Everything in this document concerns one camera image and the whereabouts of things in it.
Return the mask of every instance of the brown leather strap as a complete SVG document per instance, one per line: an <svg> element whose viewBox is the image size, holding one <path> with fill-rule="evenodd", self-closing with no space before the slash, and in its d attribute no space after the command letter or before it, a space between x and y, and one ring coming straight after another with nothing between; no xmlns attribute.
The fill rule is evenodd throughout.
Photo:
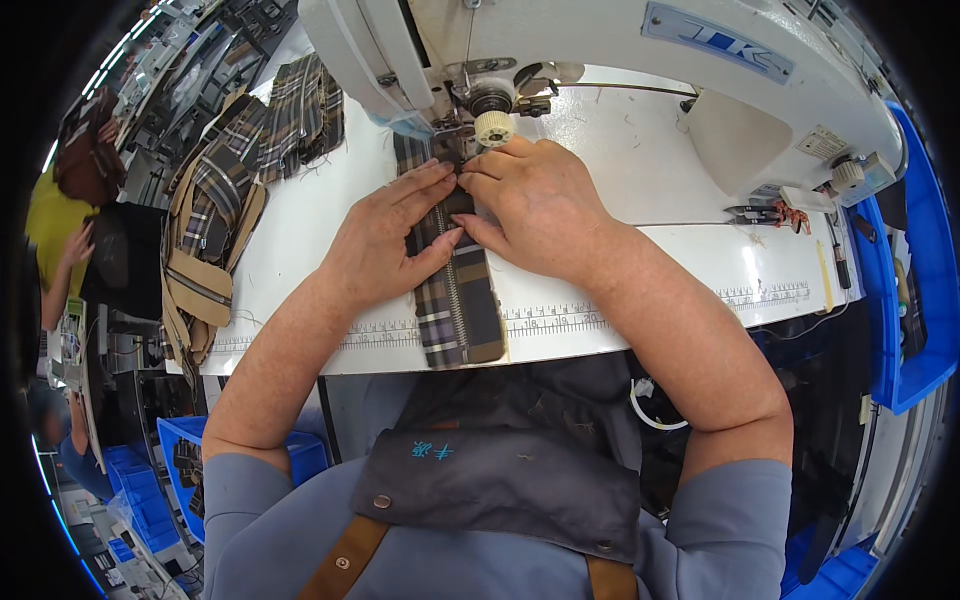
<svg viewBox="0 0 960 600"><path fill-rule="evenodd" d="M590 554L587 557L587 571L590 574L590 586L593 588L593 600L636 600L636 576L628 564L608 561Z"/></svg>
<svg viewBox="0 0 960 600"><path fill-rule="evenodd" d="M355 516L337 545L297 594L297 600L342 600L367 568L388 529L390 523Z"/></svg>

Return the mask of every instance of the worker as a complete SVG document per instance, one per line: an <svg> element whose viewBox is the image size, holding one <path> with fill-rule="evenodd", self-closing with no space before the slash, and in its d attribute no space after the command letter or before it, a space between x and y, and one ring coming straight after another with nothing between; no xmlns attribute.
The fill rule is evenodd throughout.
<svg viewBox="0 0 960 600"><path fill-rule="evenodd" d="M793 420L733 312L614 220L562 146L515 136L453 170L433 159L355 204L234 370L203 438L207 597L779 597ZM456 215L458 227L408 257L410 227L457 182L499 227ZM432 402L432 425L409 427L431 421L404 408L369 456L294 489L284 439L317 373L358 315L441 269L464 232L587 294L689 422L665 524L639 509L636 470L573 436L467 427L469 401L460 418L453 398L417 386L407 407ZM457 399L514 393L479 387Z"/></svg>
<svg viewBox="0 0 960 600"><path fill-rule="evenodd" d="M28 392L34 436L40 445L57 450L63 470L82 488L105 503L113 498L113 486L97 466L86 435L86 421L80 395L67 392L67 398L38 381Z"/></svg>
<svg viewBox="0 0 960 600"><path fill-rule="evenodd" d="M99 130L98 140L113 143L117 135L113 119ZM26 232L36 244L40 275L40 324L47 331L57 329L67 298L103 303L133 317L158 321L160 318L159 248L164 211L133 203L111 203L95 207L83 200L68 198L54 181L51 165L40 174L27 212ZM88 263L96 245L91 235L94 221L102 212L127 237L124 261L129 273L126 285L114 287ZM111 257L105 252L105 262Z"/></svg>

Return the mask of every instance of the hand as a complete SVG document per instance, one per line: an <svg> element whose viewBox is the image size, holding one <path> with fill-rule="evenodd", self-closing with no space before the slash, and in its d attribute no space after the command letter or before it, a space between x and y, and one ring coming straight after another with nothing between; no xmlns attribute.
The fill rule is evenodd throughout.
<svg viewBox="0 0 960 600"><path fill-rule="evenodd" d="M105 144L112 144L117 139L117 122L113 117L104 123L104 126L97 132L97 141Z"/></svg>
<svg viewBox="0 0 960 600"><path fill-rule="evenodd" d="M401 296L441 269L463 234L449 229L407 256L410 228L456 186L453 165L436 158L353 205L316 275L353 314Z"/></svg>
<svg viewBox="0 0 960 600"><path fill-rule="evenodd" d="M460 184L500 221L454 215L478 244L521 269L557 277L591 292L608 282L625 237L636 230L600 203L587 167L549 140L515 135L464 165Z"/></svg>
<svg viewBox="0 0 960 600"><path fill-rule="evenodd" d="M93 254L94 244L90 244L90 233L93 232L93 223L84 223L67 236L63 242L63 255L60 263L64 267L73 267L79 262L87 260Z"/></svg>

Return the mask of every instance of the right hand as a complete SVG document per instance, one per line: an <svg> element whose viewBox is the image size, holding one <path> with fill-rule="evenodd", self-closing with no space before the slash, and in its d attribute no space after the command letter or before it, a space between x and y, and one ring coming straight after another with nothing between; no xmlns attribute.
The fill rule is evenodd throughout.
<svg viewBox="0 0 960 600"><path fill-rule="evenodd" d="M63 256L60 263L64 267L73 267L79 262L87 260L93 254L94 244L90 244L90 234L93 232L93 222L83 223L63 242Z"/></svg>
<svg viewBox="0 0 960 600"><path fill-rule="evenodd" d="M464 165L460 185L500 221L453 215L478 244L521 269L588 292L610 283L601 269L636 230L600 202L587 166L569 150L515 135Z"/></svg>

